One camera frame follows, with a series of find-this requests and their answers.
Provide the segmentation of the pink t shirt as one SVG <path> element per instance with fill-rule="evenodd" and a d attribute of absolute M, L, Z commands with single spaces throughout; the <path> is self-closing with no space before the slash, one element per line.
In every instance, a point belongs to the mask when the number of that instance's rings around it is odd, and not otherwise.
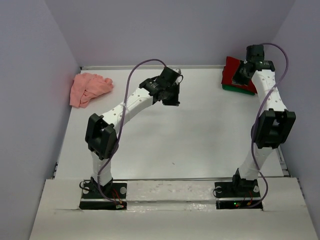
<path fill-rule="evenodd" d="M 113 88 L 113 81 L 110 78 L 92 73 L 79 73 L 73 79 L 69 105 L 86 108 L 92 99 L 111 92 Z"/>

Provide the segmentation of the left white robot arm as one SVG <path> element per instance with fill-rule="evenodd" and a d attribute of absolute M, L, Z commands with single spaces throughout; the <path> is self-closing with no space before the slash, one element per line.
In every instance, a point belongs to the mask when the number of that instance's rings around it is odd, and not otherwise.
<path fill-rule="evenodd" d="M 85 142 L 91 152 L 93 172 L 90 182 L 97 196 L 110 194 L 113 177 L 111 160 L 119 148 L 123 127 L 144 109 L 161 102 L 165 106 L 179 106 L 179 68 L 164 67 L 160 75 L 147 78 L 132 94 L 126 93 L 123 102 L 111 110 L 92 114 L 87 123 Z"/>

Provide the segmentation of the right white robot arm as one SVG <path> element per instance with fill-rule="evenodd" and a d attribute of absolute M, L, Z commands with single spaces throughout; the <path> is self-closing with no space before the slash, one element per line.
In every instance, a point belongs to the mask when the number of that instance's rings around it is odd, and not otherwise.
<path fill-rule="evenodd" d="M 283 144 L 295 123 L 296 114 L 285 106 L 278 90 L 275 66 L 265 60 L 264 44 L 246 48 L 246 58 L 235 72 L 232 81 L 241 86 L 252 83 L 260 101 L 255 122 L 251 128 L 251 144 L 248 155 L 236 170 L 230 183 L 235 196 L 254 190 L 261 168 L 269 155 Z"/>

